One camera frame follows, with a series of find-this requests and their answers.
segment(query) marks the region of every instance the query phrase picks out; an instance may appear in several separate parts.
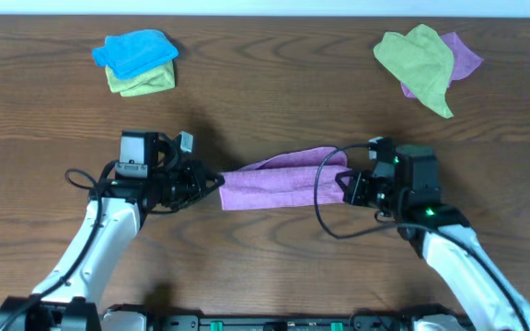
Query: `green connector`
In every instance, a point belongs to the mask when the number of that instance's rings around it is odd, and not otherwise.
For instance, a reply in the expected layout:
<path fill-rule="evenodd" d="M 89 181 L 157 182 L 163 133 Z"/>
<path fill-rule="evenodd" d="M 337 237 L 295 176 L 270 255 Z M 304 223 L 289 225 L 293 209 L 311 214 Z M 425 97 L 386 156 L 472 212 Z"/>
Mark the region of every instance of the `green connector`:
<path fill-rule="evenodd" d="M 330 324 L 330 331 L 342 331 L 342 323 L 333 322 Z"/>
<path fill-rule="evenodd" d="M 210 331 L 223 331 L 225 328 L 224 323 L 222 322 L 211 322 Z"/>

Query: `purple towel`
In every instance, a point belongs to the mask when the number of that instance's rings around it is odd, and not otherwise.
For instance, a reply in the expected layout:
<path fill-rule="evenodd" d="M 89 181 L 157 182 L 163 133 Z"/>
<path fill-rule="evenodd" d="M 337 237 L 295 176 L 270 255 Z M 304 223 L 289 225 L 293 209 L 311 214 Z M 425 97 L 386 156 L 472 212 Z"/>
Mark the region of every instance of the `purple towel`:
<path fill-rule="evenodd" d="M 449 79 L 449 86 L 451 86 L 451 81 L 468 77 L 484 61 L 459 39 L 456 32 L 444 34 L 441 39 L 453 52 L 453 73 Z M 406 97 L 416 97 L 403 83 L 400 83 L 400 85 Z"/>
<path fill-rule="evenodd" d="M 223 173 L 220 187 L 223 211 L 312 206 L 314 179 L 322 160 L 334 147 L 281 154 L 271 159 Z M 347 155 L 336 153 L 325 165 L 318 182 L 318 203 L 342 203 L 342 190 L 335 176 L 350 170 Z"/>

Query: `wooden table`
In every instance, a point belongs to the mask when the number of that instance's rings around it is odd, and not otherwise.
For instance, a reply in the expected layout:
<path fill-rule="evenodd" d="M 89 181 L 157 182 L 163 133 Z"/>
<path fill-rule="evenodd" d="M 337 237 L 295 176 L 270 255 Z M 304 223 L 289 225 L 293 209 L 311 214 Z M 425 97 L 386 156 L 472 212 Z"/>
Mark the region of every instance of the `wooden table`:
<path fill-rule="evenodd" d="M 372 53 L 384 32 L 420 22 L 457 31 L 486 59 L 447 92 L 450 120 L 404 97 Z M 111 94 L 91 49 L 149 28 L 180 50 L 177 88 Z M 64 182 L 64 170 L 97 175 L 118 156 L 124 128 L 192 132 L 198 157 L 218 171 L 377 135 L 434 146 L 444 200 L 530 300 L 530 20 L 0 17 L 0 304 L 29 294 L 82 222 L 86 193 Z M 363 152 L 351 156 L 366 165 Z M 323 214 L 345 233 L 374 225 L 363 208 Z M 120 302 L 206 314 L 459 309 L 395 233 L 338 242 L 311 207 L 224 212 L 217 194 L 148 219 L 100 308 Z"/>

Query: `white wall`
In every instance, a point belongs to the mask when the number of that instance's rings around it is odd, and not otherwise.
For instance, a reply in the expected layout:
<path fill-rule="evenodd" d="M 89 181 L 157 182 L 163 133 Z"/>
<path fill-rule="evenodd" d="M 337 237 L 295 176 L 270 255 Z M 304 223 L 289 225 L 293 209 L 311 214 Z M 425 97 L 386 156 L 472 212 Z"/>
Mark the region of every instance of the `white wall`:
<path fill-rule="evenodd" d="M 530 17 L 530 0 L 0 0 L 0 14 Z"/>

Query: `folded towel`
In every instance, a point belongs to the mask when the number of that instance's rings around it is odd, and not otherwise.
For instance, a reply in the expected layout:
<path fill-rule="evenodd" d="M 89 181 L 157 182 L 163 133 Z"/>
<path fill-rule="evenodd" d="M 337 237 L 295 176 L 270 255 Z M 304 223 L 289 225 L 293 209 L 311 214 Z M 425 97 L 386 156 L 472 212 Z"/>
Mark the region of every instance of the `folded towel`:
<path fill-rule="evenodd" d="M 222 175 L 220 187 L 223 211 L 314 205 L 314 179 L 322 160 L 334 147 L 281 154 Z M 335 176 L 350 170 L 343 152 L 331 157 L 318 182 L 318 203 L 342 203 L 343 192 Z"/>
<path fill-rule="evenodd" d="M 423 105 L 446 119 L 453 117 L 445 102 L 453 52 L 435 30 L 420 24 L 406 36 L 386 32 L 374 55 Z"/>
<path fill-rule="evenodd" d="M 130 79 L 179 55 L 165 34 L 146 29 L 106 37 L 106 45 L 93 50 L 98 66 L 108 66 L 118 79 Z"/>
<path fill-rule="evenodd" d="M 175 87 L 172 61 L 131 79 L 116 78 L 111 68 L 107 66 L 106 76 L 108 77 L 109 90 L 113 93 L 120 93 L 123 97 L 141 96 Z"/>
<path fill-rule="evenodd" d="M 451 81 L 462 80 L 468 77 L 484 62 L 484 59 L 477 56 L 459 39 L 456 32 L 444 34 L 441 36 L 441 39 L 453 52 L 454 58 L 453 73 L 451 74 L 451 78 L 449 78 L 448 86 L 451 86 Z M 400 85 L 406 97 L 416 97 L 404 83 L 400 83 Z"/>

